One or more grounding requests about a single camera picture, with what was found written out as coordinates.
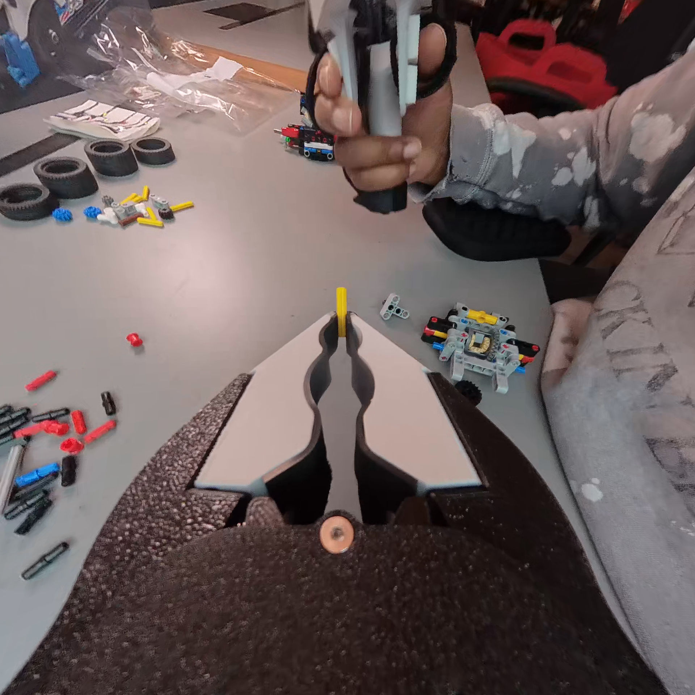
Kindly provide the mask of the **black red toy assembly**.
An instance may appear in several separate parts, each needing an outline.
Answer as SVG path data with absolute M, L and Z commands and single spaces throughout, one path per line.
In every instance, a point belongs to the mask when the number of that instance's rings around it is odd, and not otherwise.
M 334 136 L 318 129 L 311 119 L 306 94 L 300 92 L 300 123 L 274 129 L 286 151 L 297 152 L 310 161 L 334 161 Z

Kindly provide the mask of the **clear plastic bag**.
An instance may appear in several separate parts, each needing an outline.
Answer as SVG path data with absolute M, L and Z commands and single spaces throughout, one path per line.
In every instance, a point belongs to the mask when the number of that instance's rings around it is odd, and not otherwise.
M 151 10 L 120 8 L 96 42 L 107 67 L 67 77 L 87 95 L 161 119 L 210 116 L 236 135 L 298 106 L 307 86 L 306 71 L 233 56 L 168 33 Z

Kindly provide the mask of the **sticker sheet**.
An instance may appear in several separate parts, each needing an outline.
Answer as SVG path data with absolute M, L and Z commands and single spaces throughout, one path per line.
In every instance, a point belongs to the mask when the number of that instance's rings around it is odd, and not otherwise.
M 59 133 L 122 143 L 153 135 L 161 126 L 158 117 L 93 100 L 49 116 L 43 122 Z

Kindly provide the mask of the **person's right hand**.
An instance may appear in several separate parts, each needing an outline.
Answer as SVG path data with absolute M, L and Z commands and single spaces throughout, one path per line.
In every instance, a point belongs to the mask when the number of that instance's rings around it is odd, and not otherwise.
M 398 137 L 368 134 L 358 105 L 341 94 L 342 87 L 339 66 L 325 54 L 314 88 L 315 122 L 334 136 L 334 158 L 355 188 L 375 192 L 401 184 L 438 184 L 450 154 L 450 80 L 407 109 Z

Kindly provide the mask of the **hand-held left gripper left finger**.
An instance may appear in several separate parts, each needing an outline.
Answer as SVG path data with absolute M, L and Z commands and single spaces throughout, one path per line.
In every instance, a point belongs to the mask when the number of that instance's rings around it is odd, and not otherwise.
M 316 447 L 318 403 L 332 382 L 335 313 L 326 314 L 251 372 L 193 481 L 199 490 L 269 493 L 271 481 Z

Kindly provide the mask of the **red chair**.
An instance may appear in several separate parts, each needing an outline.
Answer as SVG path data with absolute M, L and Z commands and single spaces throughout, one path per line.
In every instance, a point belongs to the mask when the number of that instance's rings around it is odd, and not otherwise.
M 490 101 L 506 115 L 595 109 L 618 93 L 604 59 L 559 42 L 550 22 L 522 19 L 499 35 L 482 31 L 475 50 Z

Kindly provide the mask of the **grey desk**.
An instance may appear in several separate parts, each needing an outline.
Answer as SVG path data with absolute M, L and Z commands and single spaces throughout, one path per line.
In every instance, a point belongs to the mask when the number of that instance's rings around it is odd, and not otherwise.
M 478 488 L 417 493 L 367 453 L 339 337 L 313 451 L 269 493 L 193 486 L 253 369 L 336 313 L 338 287 L 387 337 L 372 310 L 388 288 L 463 298 L 475 269 L 441 265 L 414 214 L 343 197 L 337 165 L 194 129 L 165 170 L 196 200 L 186 220 L 1 244 L 1 392 L 54 367 L 128 388 L 96 539 L 1 594 L 1 693 L 661 693 L 555 491 L 438 368 L 422 363 Z

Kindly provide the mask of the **person's grey sweatshirt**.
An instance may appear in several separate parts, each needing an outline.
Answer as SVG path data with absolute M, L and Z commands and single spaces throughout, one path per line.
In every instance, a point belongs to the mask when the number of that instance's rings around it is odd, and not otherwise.
M 630 630 L 694 693 L 694 172 L 592 301 L 555 314 L 542 392 L 560 462 Z

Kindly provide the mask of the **person's right forearm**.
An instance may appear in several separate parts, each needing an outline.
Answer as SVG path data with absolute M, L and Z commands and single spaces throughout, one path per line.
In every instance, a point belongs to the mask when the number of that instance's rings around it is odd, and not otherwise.
M 694 50 L 594 110 L 537 118 L 454 106 L 449 155 L 414 200 L 638 235 L 658 211 L 694 210 Z

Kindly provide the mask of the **printed toy car box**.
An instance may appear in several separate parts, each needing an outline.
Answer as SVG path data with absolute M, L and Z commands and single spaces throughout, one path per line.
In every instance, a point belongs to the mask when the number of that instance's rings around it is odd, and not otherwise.
M 120 8 L 151 1 L 2 1 L 1 113 L 72 94 L 68 76 L 102 72 L 96 37 Z

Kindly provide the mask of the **pile of mixed toy parts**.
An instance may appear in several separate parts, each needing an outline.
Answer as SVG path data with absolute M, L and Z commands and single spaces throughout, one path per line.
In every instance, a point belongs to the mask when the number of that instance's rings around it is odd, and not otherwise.
M 135 225 L 152 229 L 164 229 L 175 221 L 179 213 L 192 210 L 192 201 L 171 204 L 168 199 L 157 195 L 148 185 L 144 185 L 127 197 L 118 200 L 105 195 L 101 205 L 86 206 L 82 215 L 88 221 L 126 229 Z

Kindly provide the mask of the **black desk cutout cover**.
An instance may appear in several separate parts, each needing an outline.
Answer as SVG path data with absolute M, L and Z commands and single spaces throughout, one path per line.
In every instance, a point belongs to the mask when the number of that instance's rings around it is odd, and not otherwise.
M 219 27 L 220 30 L 233 30 L 296 9 L 302 9 L 304 6 L 304 1 L 283 1 L 283 4 L 277 7 L 261 5 L 258 2 L 239 1 L 229 5 L 208 8 L 203 10 L 203 12 L 227 21 Z

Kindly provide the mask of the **pile of small toy pins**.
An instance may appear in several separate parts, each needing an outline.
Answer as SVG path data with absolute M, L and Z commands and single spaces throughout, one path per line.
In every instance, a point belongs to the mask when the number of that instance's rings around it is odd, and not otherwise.
M 36 582 L 23 574 L 56 546 L 86 554 L 118 488 L 128 388 L 122 373 L 54 367 L 1 413 L 1 593 Z

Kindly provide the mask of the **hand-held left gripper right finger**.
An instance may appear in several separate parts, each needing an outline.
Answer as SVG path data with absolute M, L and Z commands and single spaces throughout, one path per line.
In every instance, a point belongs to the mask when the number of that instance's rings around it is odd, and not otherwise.
M 361 443 L 417 493 L 482 482 L 431 383 L 431 371 L 353 312 L 346 319 Z

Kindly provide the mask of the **grey toy brick assembly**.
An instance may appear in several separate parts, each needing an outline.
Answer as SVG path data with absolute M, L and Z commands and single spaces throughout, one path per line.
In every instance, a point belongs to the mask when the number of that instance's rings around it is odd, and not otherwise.
M 500 313 L 470 308 L 457 302 L 445 316 L 431 316 L 421 341 L 449 366 L 449 379 L 461 395 L 480 404 L 482 394 L 467 376 L 489 378 L 494 393 L 506 394 L 509 378 L 525 374 L 541 347 L 518 337 L 516 327 Z

